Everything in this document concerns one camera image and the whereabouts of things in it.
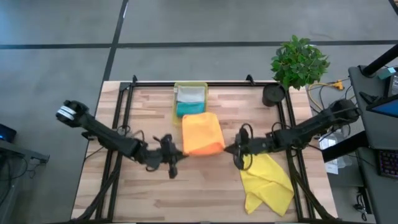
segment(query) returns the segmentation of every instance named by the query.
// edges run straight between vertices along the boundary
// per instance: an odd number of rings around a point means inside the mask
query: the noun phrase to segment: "keyboard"
[[[398,151],[376,150],[379,175],[398,179]]]

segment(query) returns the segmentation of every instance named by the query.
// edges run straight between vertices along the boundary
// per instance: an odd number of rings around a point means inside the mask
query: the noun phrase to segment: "orange towel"
[[[190,156],[220,153],[225,148],[217,116],[205,112],[182,118],[183,152]]]

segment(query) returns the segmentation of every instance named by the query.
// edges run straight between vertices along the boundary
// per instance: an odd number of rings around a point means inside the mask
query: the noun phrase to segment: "yellow plastic basket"
[[[173,102],[173,124],[176,126],[181,126],[182,118],[177,116],[177,93],[179,86],[204,86],[205,87],[205,112],[207,111],[207,95],[208,87],[205,82],[176,82],[174,84],[174,102]]]

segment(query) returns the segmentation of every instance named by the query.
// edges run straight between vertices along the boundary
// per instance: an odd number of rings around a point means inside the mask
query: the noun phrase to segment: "white cloth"
[[[205,102],[204,86],[178,86],[177,101],[184,103]]]

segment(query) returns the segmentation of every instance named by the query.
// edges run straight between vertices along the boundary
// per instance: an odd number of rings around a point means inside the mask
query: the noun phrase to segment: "yellow cloth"
[[[224,151],[223,132],[217,115],[204,112],[182,118],[183,153],[190,156],[207,156]]]
[[[250,164],[250,156],[244,156],[245,166]],[[285,215],[294,191],[284,170],[268,154],[253,156],[249,170],[241,170],[241,178],[246,193],[245,210],[255,211],[262,202],[278,215]]]

